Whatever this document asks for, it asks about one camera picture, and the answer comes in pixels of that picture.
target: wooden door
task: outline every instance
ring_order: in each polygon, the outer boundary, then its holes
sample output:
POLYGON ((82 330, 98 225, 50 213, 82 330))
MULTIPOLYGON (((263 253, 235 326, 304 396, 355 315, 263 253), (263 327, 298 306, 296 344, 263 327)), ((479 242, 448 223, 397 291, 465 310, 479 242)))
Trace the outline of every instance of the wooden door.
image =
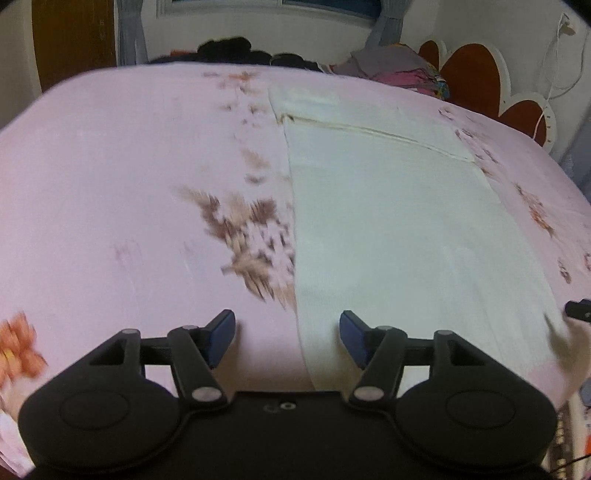
POLYGON ((113 0, 33 0, 32 20, 41 90, 116 66, 113 0))

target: window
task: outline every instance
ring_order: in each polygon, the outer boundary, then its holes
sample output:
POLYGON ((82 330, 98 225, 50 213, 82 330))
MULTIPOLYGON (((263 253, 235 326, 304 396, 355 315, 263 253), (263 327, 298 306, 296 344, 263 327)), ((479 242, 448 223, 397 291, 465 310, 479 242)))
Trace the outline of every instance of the window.
POLYGON ((382 10, 379 0, 283 0, 283 5, 302 5, 376 19, 382 10))
POLYGON ((363 21, 375 20, 381 12, 380 0, 159 0, 163 14, 217 7, 297 8, 302 11, 322 10, 363 21))

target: gray cloth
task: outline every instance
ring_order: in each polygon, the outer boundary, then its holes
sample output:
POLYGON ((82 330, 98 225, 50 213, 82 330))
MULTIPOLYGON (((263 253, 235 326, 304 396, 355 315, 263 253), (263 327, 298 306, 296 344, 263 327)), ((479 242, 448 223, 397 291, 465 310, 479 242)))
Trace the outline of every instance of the gray cloth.
POLYGON ((117 0, 119 10, 119 66, 139 65, 148 61, 142 6, 144 0, 117 0))
POLYGON ((412 2, 413 0, 381 0, 382 12, 369 34, 365 46, 387 46, 399 42, 404 15, 412 2))
POLYGON ((354 51, 346 63, 333 68, 339 75, 372 78, 379 73, 426 69, 427 62, 405 46, 371 47, 354 51))
POLYGON ((591 111, 575 135, 560 166, 591 202, 591 111))

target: pile of clothes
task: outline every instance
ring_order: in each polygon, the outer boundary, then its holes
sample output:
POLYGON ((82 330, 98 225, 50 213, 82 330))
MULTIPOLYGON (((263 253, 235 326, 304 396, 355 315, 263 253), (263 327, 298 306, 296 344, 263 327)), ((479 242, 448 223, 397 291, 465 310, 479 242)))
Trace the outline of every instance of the pile of clothes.
POLYGON ((449 98, 449 88, 439 71, 402 44, 355 51, 347 62, 331 65, 330 70, 338 75, 374 80, 441 100, 449 98))
POLYGON ((266 51, 252 50, 252 44, 244 37, 209 40, 200 45, 197 51, 173 52, 171 55, 159 57, 149 63, 171 63, 174 61, 198 61, 201 63, 233 63, 247 65, 272 65, 293 69, 320 72, 318 64, 304 60, 294 53, 271 55, 266 51))
POLYGON ((294 53, 271 55, 266 51, 253 50, 252 44, 246 38, 232 37, 217 41, 209 40, 200 45, 197 51, 174 51, 150 63, 174 61, 271 65, 335 73, 414 90, 442 100, 449 98, 447 83, 437 69, 411 48, 402 44, 364 48, 353 52, 347 62, 328 66, 304 60, 294 53))

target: pink bedsheet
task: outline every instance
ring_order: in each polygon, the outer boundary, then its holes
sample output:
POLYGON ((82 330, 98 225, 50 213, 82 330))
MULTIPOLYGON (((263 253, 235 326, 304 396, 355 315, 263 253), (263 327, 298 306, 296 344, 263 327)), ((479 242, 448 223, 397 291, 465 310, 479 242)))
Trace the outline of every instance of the pink bedsheet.
MULTIPOLYGON (((505 125, 312 72, 105 70, 57 86, 0 133, 0 314, 23 311, 36 329, 33 338, 22 319, 0 327, 4 351, 5 338, 20 345, 11 350, 20 364, 0 372, 7 414, 16 418, 31 391, 119 329, 164 336, 224 308, 239 320, 216 373, 227 390, 311 388, 297 331, 287 146, 268 100, 277 84, 400 106, 455 129, 537 253, 558 305, 589 297, 591 205, 537 144, 505 125), (278 241, 280 254, 261 253, 278 241)), ((529 376, 557 407, 591 363, 591 329, 565 321, 571 337, 548 340, 556 362, 529 376)), ((167 372, 148 373, 173 387, 167 372)))

